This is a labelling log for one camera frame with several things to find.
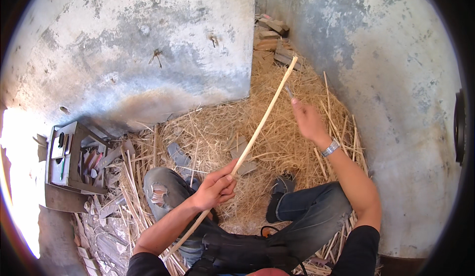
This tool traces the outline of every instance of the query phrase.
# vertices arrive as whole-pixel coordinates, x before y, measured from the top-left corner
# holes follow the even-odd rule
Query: shirt sleeve
[[[373,276],[380,241],[372,226],[360,226],[351,231],[335,264],[332,276]]]
[[[163,261],[156,255],[140,252],[129,260],[127,276],[170,276]]]

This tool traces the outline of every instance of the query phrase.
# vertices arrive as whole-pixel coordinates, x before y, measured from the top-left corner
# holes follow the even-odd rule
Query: man
[[[290,174],[278,178],[267,209],[269,222],[292,221],[267,238],[232,235],[209,218],[180,247],[192,275],[252,273],[287,275],[327,243],[353,210],[358,216],[332,275],[373,275],[379,243],[381,205],[375,185],[331,139],[320,115],[310,105],[292,99],[294,116],[304,137],[332,164],[339,182],[293,191]],[[167,275],[157,257],[177,241],[197,215],[234,197],[236,181],[228,174],[233,160],[208,174],[195,192],[175,172],[154,168],[144,190],[157,222],[142,233],[127,275]]]

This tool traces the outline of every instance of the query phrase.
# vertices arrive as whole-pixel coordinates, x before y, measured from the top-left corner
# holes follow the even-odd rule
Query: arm
[[[295,119],[302,135],[312,141],[320,151],[327,149],[332,139],[314,107],[292,99]],[[358,216],[355,227],[368,225],[377,231],[381,226],[381,203],[376,186],[363,170],[341,148],[328,156],[341,188]]]
[[[228,174],[237,161],[233,160],[221,170],[208,174],[195,194],[146,229],[135,245],[134,255],[148,252],[159,256],[175,242],[198,213],[233,198],[236,181]]]

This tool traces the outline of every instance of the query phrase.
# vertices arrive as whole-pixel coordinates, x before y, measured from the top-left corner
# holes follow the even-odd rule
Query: wristwatch
[[[333,141],[330,144],[330,146],[327,149],[325,149],[324,151],[322,151],[322,155],[324,157],[327,157],[330,154],[332,154],[338,147],[340,147],[340,143],[338,143],[338,141],[336,141],[336,139],[333,138]]]

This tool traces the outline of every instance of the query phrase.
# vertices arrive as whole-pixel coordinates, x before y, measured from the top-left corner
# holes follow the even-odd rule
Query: blue jeans
[[[162,199],[158,203],[157,199],[152,201],[153,189],[157,188],[163,192]],[[194,193],[180,175],[163,167],[153,168],[147,172],[143,189],[157,221]],[[351,205],[338,182],[287,193],[280,199],[276,215],[278,219],[289,220],[292,223],[269,236],[267,240],[270,244],[284,242],[292,256],[304,261],[341,230],[351,212]],[[189,223],[176,242],[193,225],[195,219]],[[226,231],[206,217],[180,247],[181,255],[188,265],[192,266],[201,257],[204,250],[203,236],[210,232],[226,234]]]

